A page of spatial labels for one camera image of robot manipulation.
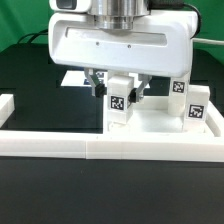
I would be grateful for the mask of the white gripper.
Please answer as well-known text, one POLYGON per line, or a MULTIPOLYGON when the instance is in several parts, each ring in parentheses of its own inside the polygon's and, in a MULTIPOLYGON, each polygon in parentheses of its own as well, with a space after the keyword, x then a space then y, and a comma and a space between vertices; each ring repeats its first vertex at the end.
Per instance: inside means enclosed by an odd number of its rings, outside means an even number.
POLYGON ((131 30, 103 30, 90 15, 56 13, 49 22, 49 53, 57 64, 86 67, 85 77, 97 98, 106 94, 97 69, 140 73, 139 86, 128 96, 130 103, 138 103, 150 75, 182 77, 191 71, 195 31, 192 11, 154 10, 135 18, 131 30))

